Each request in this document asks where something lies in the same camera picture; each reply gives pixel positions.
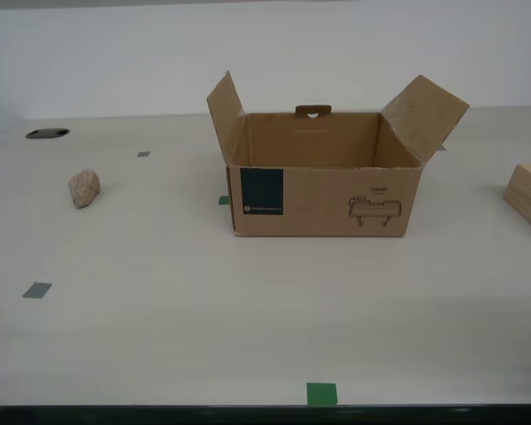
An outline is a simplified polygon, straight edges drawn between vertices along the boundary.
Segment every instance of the black hole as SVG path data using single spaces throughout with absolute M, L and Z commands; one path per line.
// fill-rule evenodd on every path
M 26 134 L 28 139 L 56 139 L 69 133 L 66 128 L 40 128 Z

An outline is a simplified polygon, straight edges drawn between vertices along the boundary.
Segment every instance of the open cardboard box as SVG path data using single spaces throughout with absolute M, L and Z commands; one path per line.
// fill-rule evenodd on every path
M 207 102 L 244 236 L 403 236 L 423 166 L 468 109 L 422 75 L 381 112 L 246 114 L 228 72 Z

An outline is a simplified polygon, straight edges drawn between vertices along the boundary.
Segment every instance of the small rock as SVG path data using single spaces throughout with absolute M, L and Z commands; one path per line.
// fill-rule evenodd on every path
M 84 170 L 71 178 L 69 190 L 74 207 L 82 208 L 90 204 L 100 193 L 100 180 L 94 171 Z

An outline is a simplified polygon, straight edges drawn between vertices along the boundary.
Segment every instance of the white wall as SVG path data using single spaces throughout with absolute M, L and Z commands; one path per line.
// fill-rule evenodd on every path
M 56 118 L 380 108 L 419 73 L 472 106 L 531 105 L 531 0 L 264 2 L 0 11 L 0 104 Z

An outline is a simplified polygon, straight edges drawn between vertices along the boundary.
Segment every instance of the box flap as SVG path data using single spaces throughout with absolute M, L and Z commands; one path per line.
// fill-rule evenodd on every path
M 397 139 L 426 163 L 458 124 L 468 104 L 420 75 L 381 114 Z
M 244 110 L 229 71 L 206 98 L 206 102 L 219 138 L 222 158 L 228 164 L 236 149 L 244 119 Z

